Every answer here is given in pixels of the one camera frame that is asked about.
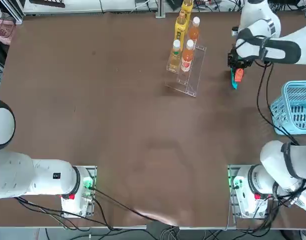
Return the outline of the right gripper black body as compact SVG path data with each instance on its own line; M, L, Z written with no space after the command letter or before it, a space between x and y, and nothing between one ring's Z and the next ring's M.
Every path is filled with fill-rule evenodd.
M252 60L241 58L236 51L236 48L233 46L231 51L228 53L228 66L231 69L245 69L250 67L253 63Z

